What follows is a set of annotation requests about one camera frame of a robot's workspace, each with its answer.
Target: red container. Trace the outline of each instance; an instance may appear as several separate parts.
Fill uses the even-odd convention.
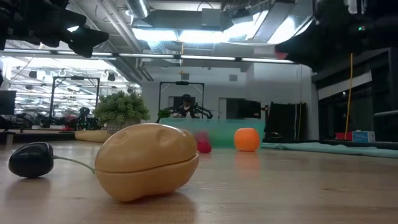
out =
[[[344,135],[345,133],[335,133],[336,134],[336,140],[344,140]],[[345,140],[352,141],[353,140],[353,133],[348,132],[347,133],[347,138]]]

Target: metal frame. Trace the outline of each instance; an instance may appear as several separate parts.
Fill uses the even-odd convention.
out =
[[[88,77],[79,77],[81,79],[89,79],[89,80],[97,80],[97,93],[96,93],[96,98],[95,98],[95,107],[97,107],[98,104],[98,95],[100,94],[100,78],[88,78]],[[53,118],[53,113],[54,113],[54,93],[55,93],[55,88],[58,87],[58,85],[55,83],[57,79],[73,79],[73,77],[53,77],[52,80],[52,89],[51,89],[51,102],[50,102],[50,116],[49,120],[51,121]]]
[[[160,111],[160,101],[162,97],[162,85],[163,84],[176,84],[176,85],[181,85],[178,84],[179,82],[160,82],[159,83],[159,103],[158,103],[158,109],[157,111]],[[205,84],[204,83],[191,83],[191,82],[185,82],[187,83],[186,85],[201,85],[202,89],[202,94],[201,94],[201,107],[204,107],[203,104],[205,102]]]

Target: wooden table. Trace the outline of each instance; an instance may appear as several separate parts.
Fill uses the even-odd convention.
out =
[[[93,165],[99,144],[51,143]],[[398,223],[398,160],[214,149],[175,194],[118,203],[82,166],[55,161],[41,179],[10,173],[0,151],[0,223]]]

